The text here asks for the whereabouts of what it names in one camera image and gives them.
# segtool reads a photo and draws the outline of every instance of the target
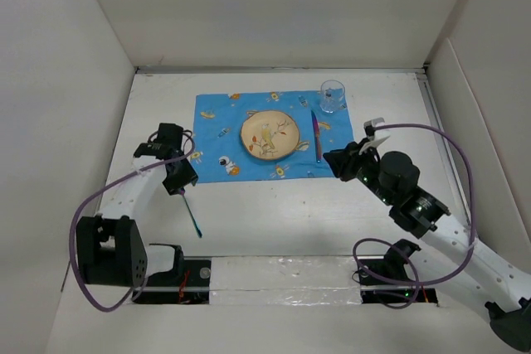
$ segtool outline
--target screw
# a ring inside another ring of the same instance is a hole
[[[199,270],[199,276],[203,279],[210,278],[210,269],[208,267],[203,267]]]

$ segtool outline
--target transparent tape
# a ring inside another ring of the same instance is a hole
[[[211,305],[357,305],[351,257],[222,257],[212,259]]]

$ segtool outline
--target white wall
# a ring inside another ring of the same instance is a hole
[[[455,0],[99,0],[134,65],[421,67]]]
[[[96,0],[0,0],[0,352],[44,352],[134,69]]]
[[[445,128],[475,165],[480,233],[531,270],[531,2],[468,0],[429,69]]]

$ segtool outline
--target cable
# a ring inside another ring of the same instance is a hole
[[[448,275],[444,277],[440,277],[438,279],[432,279],[430,281],[421,281],[418,277],[418,271],[417,268],[413,265],[413,263],[409,260],[409,258],[406,256],[404,252],[402,252],[400,249],[398,249],[395,245],[385,241],[385,240],[379,240],[376,238],[365,238],[363,240],[359,240],[356,242],[356,244],[353,247],[353,257],[356,261],[356,264],[360,269],[362,269],[365,273],[369,274],[375,279],[378,279],[382,282],[393,284],[393,285],[404,285],[404,281],[401,281],[399,279],[390,279],[387,277],[384,277],[383,275],[377,274],[373,271],[371,271],[367,266],[363,265],[358,257],[358,247],[365,243],[365,242],[376,242],[379,244],[386,245],[393,249],[395,252],[397,252],[411,267],[413,274],[415,275],[415,280],[412,281],[412,286],[415,288],[414,294],[411,296],[408,302],[404,304],[401,307],[398,307],[398,309],[406,308],[415,303],[417,300],[417,296],[419,294],[419,291],[422,289],[422,286],[429,286],[429,285],[437,285],[442,284],[446,281],[449,281],[450,279],[454,278],[456,275],[461,273],[466,266],[469,264],[469,262],[472,260],[472,255],[474,254],[474,243],[475,243],[475,237],[477,233],[477,225],[475,220],[475,195],[474,195],[474,180],[472,178],[472,168],[470,166],[470,162],[468,158],[465,155],[465,152],[463,149],[457,144],[452,137],[450,137],[448,134],[443,132],[442,130],[433,128],[432,126],[428,126],[425,124],[388,124],[383,126],[378,126],[375,128],[375,130],[384,130],[384,129],[401,129],[401,128],[414,128],[414,129],[425,129],[430,130],[434,133],[440,134],[443,138],[445,138],[454,148],[457,150],[457,152],[460,154],[460,156],[463,159],[463,162],[465,163],[466,168],[466,176],[468,177],[469,182],[469,194],[470,194],[470,238],[469,238],[469,249],[466,253],[466,257],[463,260],[463,263],[457,269],[449,273]]]
[[[424,293],[424,301],[425,301],[426,303],[429,303],[430,300],[428,300],[428,295],[427,295],[427,293],[426,293],[426,290],[424,289],[424,285],[422,285],[422,292]]]
[[[148,143],[151,143],[155,137],[157,137],[158,132],[153,132],[148,137]]]
[[[131,296],[132,302],[136,300],[137,298],[139,298],[142,292],[144,291],[144,289],[146,288],[146,286],[148,286],[148,278],[149,277],[144,278],[144,281],[142,282],[142,286],[140,287],[139,291],[136,292],[133,296]]]
[[[352,281],[354,281],[356,284],[362,284],[360,281],[358,281],[357,279],[354,279],[354,275],[358,275],[359,274],[359,270],[358,271],[354,271],[354,273],[352,274],[352,277],[350,277],[350,279]]]
[[[192,143],[192,148],[190,149],[190,151],[188,151],[184,155],[182,155],[180,157],[177,157],[177,158],[167,159],[167,160],[164,160],[164,161],[159,161],[159,162],[152,163],[152,164],[150,164],[148,166],[141,167],[139,169],[139,171],[140,172],[145,172],[145,171],[147,171],[149,169],[153,169],[154,167],[167,165],[169,163],[182,161],[183,159],[188,158],[193,153],[193,151],[195,150],[196,144],[193,141],[191,132],[183,133],[183,135],[185,135],[190,140],[190,142]],[[76,226],[77,226],[77,223],[79,222],[79,219],[81,217],[81,212],[83,211],[83,209],[85,209],[85,207],[89,203],[91,203],[94,199],[96,199],[97,197],[99,197],[104,192],[108,191],[109,189],[111,189],[113,187],[116,187],[119,184],[121,184],[122,182],[125,182],[126,180],[129,180],[130,178],[135,177],[135,176],[138,176],[138,173],[136,171],[131,172],[129,174],[126,174],[125,176],[119,178],[118,180],[110,182],[105,187],[103,187],[100,190],[96,191],[94,194],[88,196],[78,206],[78,208],[76,209],[76,212],[74,213],[74,217],[72,218],[72,222],[70,224],[70,231],[69,231],[69,234],[68,234],[68,253],[69,253],[69,256],[70,256],[70,263],[71,263],[72,271],[74,273],[74,277],[76,278],[76,282],[77,282],[78,286],[80,287],[81,292],[86,297],[86,299],[89,301],[89,303],[92,304],[92,306],[94,306],[96,309],[100,310],[103,313],[110,313],[111,311],[114,311],[116,308],[121,306],[125,302],[125,300],[128,299],[130,294],[133,292],[133,288],[131,288],[125,294],[125,296],[123,296],[113,306],[105,307],[105,306],[102,306],[100,303],[98,303],[98,301],[94,298],[94,296],[92,296],[92,294],[90,294],[89,289],[86,287],[86,284],[83,281],[83,277],[81,277],[81,272],[79,270],[79,265],[77,264],[77,259],[76,259]]]
[[[408,304],[406,302],[406,304],[402,305],[402,306],[392,306],[391,304],[389,303],[385,303],[383,300],[381,300],[378,295],[383,295],[383,296],[392,296],[394,298],[401,298],[401,299],[409,299],[408,296],[404,295],[404,294],[399,294],[399,293],[394,293],[394,292],[390,292],[388,290],[378,290],[378,291],[373,291],[374,292],[374,297],[376,298],[376,300],[384,307],[387,307],[387,308],[390,308],[391,310],[402,310],[404,309],[405,307],[409,307],[411,304]]]
[[[183,282],[179,285],[179,299],[178,299],[177,303],[181,303],[181,301],[183,300],[184,289],[186,288],[186,284],[188,283],[188,277],[189,276],[190,276],[190,270],[188,270],[186,272],[186,274],[184,275]]]

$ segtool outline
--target cartoon print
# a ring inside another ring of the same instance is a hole
[[[288,170],[289,168],[290,168],[290,165],[284,165],[283,167],[280,165],[276,165],[275,172],[271,173],[270,177],[271,178],[276,178],[276,177],[285,178],[285,171]]]
[[[317,124],[319,125],[320,129],[325,129],[325,130],[330,130],[331,129],[330,125],[327,124],[326,122],[318,122]]]
[[[216,118],[216,115],[212,112],[212,110],[209,111],[201,111],[201,116],[204,119],[213,119]]]
[[[295,151],[306,151],[309,148],[309,141],[299,141]]]
[[[269,124],[262,125],[260,140],[256,136],[253,136],[252,144],[248,147],[249,151],[252,152],[254,147],[257,146],[261,150],[260,151],[260,155],[264,155],[264,154],[268,153],[271,156],[273,156],[273,154],[277,152],[277,151],[275,151],[275,145],[273,144],[273,137],[276,136],[277,134],[286,135],[284,130],[285,130],[286,127],[291,125],[291,122],[288,122],[287,120],[285,120],[281,124],[279,124],[277,122],[276,125],[277,126],[276,126],[276,130],[275,131],[271,131],[271,127],[270,127]]]
[[[270,101],[278,101],[280,97],[282,96],[281,92],[271,91],[270,92],[270,98],[266,101],[269,103]]]
[[[262,138],[265,141],[265,144],[269,145],[269,148],[275,149],[275,145],[271,141],[271,129],[269,124],[262,124]]]
[[[229,157],[219,158],[219,164],[220,166],[225,167],[225,170],[229,176],[235,176],[240,173],[240,167],[230,160]]]
[[[308,108],[308,101],[306,101],[303,95],[299,96],[299,102],[303,107]]]
[[[190,159],[192,159],[193,161],[195,161],[195,163],[199,164],[202,162],[201,160],[201,156],[202,156],[202,151],[196,151],[195,153],[193,153],[192,155],[190,155]]]
[[[223,137],[225,134],[229,133],[231,128],[223,128],[223,130],[217,135],[218,137]]]

